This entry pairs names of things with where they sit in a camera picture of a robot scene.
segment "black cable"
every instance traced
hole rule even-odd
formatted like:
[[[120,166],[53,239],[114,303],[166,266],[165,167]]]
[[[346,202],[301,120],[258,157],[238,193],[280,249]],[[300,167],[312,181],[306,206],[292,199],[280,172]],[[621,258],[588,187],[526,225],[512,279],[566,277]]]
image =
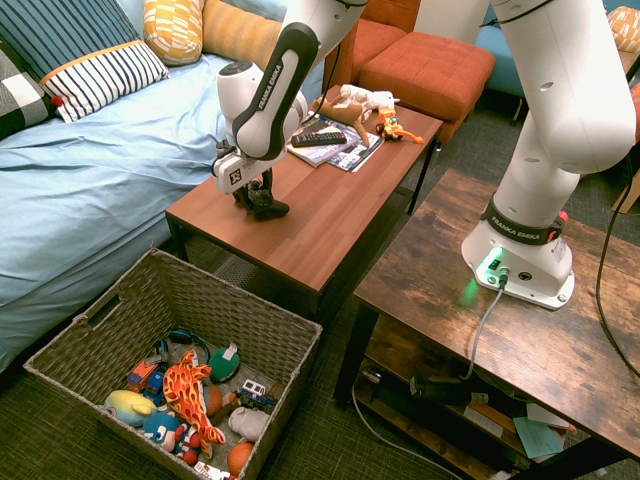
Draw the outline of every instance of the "black cable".
[[[318,115],[320,108],[322,108],[322,104],[324,103],[324,100],[327,98],[327,93],[329,93],[329,85],[331,85],[331,79],[333,78],[333,74],[336,71],[336,66],[338,65],[338,58],[340,58],[340,47],[342,47],[342,43],[338,44],[336,59],[333,61],[333,67],[331,67],[331,73],[329,73],[329,78],[327,79],[327,86],[325,87],[324,93],[322,94],[322,100],[320,100],[320,105],[318,105],[318,108],[316,109],[316,111],[313,112],[311,115],[309,115],[309,117],[306,120],[304,120],[301,123],[301,125],[306,125],[311,120],[313,120],[316,117],[316,115]]]
[[[624,195],[620,199],[620,202],[618,202],[618,206],[613,212],[613,216],[611,217],[611,221],[609,222],[609,228],[607,229],[607,235],[604,239],[604,245],[602,247],[602,256],[600,257],[600,265],[598,266],[598,279],[596,280],[596,303],[598,304],[598,310],[600,312],[600,317],[602,318],[602,327],[604,328],[604,331],[607,334],[609,341],[617,350],[617,352],[620,354],[620,356],[622,357],[622,360],[624,360],[624,363],[627,364],[629,369],[631,369],[631,371],[634,374],[636,374],[636,376],[640,377],[640,371],[638,371],[638,369],[633,366],[633,364],[631,363],[629,358],[627,358],[627,355],[624,353],[624,351],[616,341],[615,337],[613,336],[613,333],[611,332],[611,328],[609,327],[609,323],[607,322],[607,316],[604,314],[604,310],[602,309],[602,302],[600,300],[600,281],[602,280],[602,269],[604,267],[604,259],[607,255],[607,248],[609,247],[609,239],[611,238],[611,231],[613,230],[613,224],[616,221],[616,217],[620,212],[620,207],[622,206],[624,201],[627,199],[627,195],[629,195],[629,192],[631,191],[631,186],[633,184],[633,167],[631,166],[631,157],[627,155],[625,160],[627,165],[627,172],[629,174],[629,186],[625,190]]]

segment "book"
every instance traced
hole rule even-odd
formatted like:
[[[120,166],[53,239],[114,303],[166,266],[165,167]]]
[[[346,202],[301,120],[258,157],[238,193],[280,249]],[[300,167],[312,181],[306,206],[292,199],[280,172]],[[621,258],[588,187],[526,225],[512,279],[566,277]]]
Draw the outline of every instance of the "book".
[[[326,162],[347,172],[357,171],[384,142],[384,139],[378,135],[373,133],[367,133],[367,135],[369,136],[369,148],[358,137],[355,144],[335,153]]]
[[[329,120],[326,117],[316,116],[308,124],[302,128],[296,130],[294,135],[307,135],[310,133],[327,133],[327,132],[343,132],[347,141],[341,144],[334,145],[319,145],[315,147],[294,147],[291,142],[287,143],[287,150],[297,157],[307,162],[312,167],[317,167],[329,160],[332,156],[341,152],[344,149],[357,143],[360,138],[355,133],[355,130],[351,132],[344,131],[344,129],[336,126],[333,120]]]

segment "wooden coffee table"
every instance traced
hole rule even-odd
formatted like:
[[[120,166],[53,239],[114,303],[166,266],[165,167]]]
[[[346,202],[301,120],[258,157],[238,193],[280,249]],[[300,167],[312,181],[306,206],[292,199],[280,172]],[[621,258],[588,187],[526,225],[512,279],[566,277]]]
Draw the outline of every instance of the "wooden coffee table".
[[[410,397],[408,382],[416,373],[424,378],[466,373],[476,329],[496,292],[477,285],[460,245],[494,191],[491,185],[449,170],[429,193],[355,290],[360,307],[334,394],[347,404],[355,382],[358,403],[476,479],[487,479],[504,468],[504,460],[490,455],[488,446],[494,447],[493,453],[508,451],[510,460],[524,456],[526,461],[512,421],[526,416],[526,410],[509,416],[496,413],[492,420],[503,428],[488,433],[470,425],[464,407],[416,406],[412,398],[392,404],[395,397],[381,387],[389,377],[398,383],[399,392]],[[503,296],[482,330],[476,370],[591,436],[539,465],[531,462],[514,479],[569,479],[625,457],[640,460],[640,381],[608,340],[594,298],[604,233],[570,219],[563,236],[573,250],[573,296],[557,311]],[[636,367],[640,366],[639,271],[640,248],[612,237],[602,303],[618,342]],[[372,382],[358,374],[363,359],[388,373],[377,386],[375,378],[369,376]],[[501,392],[495,393],[500,399]],[[406,408],[396,408],[400,404]],[[411,409],[418,410],[418,420]],[[422,420],[440,418],[450,419],[435,425],[440,433],[421,426]],[[470,429],[468,435],[461,435],[465,428]],[[467,440],[478,431],[482,436],[469,444]],[[446,437],[449,434],[456,436],[455,441]],[[481,456],[488,460],[481,461]]]
[[[336,92],[331,90],[328,98]],[[357,172],[329,164],[314,169],[287,155],[273,168],[274,197],[291,207],[283,218],[257,222],[233,196],[218,191],[214,178],[208,179],[166,211],[178,255],[187,260],[182,229],[190,230],[308,293],[309,311],[303,314],[309,318],[319,321],[335,314],[407,204],[409,213],[413,209],[437,143],[440,120],[403,107],[396,110],[403,127],[422,136],[425,144],[387,141]],[[367,131],[375,131],[376,122],[372,115]],[[409,191],[400,183],[422,154],[418,185]],[[378,212],[394,192],[406,201],[395,216],[380,218]],[[339,295],[332,295],[333,306],[325,306],[327,285],[351,251],[348,272],[340,275],[344,285],[337,289]]]

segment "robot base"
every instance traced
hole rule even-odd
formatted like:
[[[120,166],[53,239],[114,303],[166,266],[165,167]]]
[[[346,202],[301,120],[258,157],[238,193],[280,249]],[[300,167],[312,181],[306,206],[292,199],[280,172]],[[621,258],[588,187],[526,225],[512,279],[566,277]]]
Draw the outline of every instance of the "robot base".
[[[484,287],[498,289],[501,268],[509,269],[505,293],[551,310],[564,306],[575,285],[570,248],[560,237],[540,246],[524,245],[481,221],[462,242],[462,256]]]

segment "orange giraffe plush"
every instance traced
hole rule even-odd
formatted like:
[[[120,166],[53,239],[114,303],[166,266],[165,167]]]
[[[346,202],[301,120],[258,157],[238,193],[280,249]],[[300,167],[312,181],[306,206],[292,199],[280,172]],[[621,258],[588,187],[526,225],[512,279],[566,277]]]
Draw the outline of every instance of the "orange giraffe plush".
[[[196,353],[187,350],[180,363],[170,367],[164,374],[162,391],[169,406],[190,425],[198,429],[202,453],[213,458],[212,443],[222,444],[224,433],[211,425],[204,406],[201,378],[211,374],[209,365],[194,365]]]

